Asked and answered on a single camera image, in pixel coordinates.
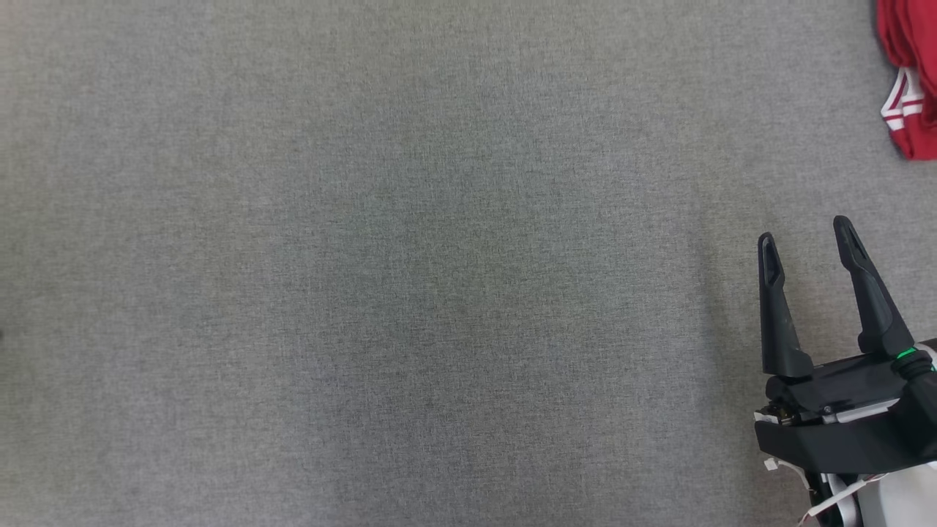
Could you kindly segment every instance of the gray tablecloth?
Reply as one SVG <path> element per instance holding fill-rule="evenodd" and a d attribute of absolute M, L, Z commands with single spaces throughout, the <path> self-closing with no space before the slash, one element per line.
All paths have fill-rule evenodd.
<path fill-rule="evenodd" d="M 793 524 L 756 239 L 937 335 L 871 2 L 0 8 L 0 524 Z"/>

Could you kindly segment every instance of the gray fabric surface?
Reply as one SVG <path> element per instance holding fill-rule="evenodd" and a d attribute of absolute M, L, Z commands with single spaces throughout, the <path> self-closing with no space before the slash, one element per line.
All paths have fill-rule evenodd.
<path fill-rule="evenodd" d="M 0 8 L 0 524 L 790 525 L 755 241 L 937 335 L 848 2 Z"/>

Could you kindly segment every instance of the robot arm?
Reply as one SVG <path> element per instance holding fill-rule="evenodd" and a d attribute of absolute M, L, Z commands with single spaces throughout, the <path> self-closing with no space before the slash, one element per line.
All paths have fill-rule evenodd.
<path fill-rule="evenodd" d="M 772 377 L 769 403 L 755 413 L 758 444 L 803 471 L 813 505 L 845 496 L 816 513 L 821 525 L 937 525 L 937 470 L 928 465 L 937 461 L 937 339 L 915 344 L 852 222 L 838 216 L 833 228 L 853 279 L 861 354 L 813 365 L 797 339 L 774 238 L 762 234 L 762 363 Z M 909 520 L 918 513 L 930 523 Z"/>

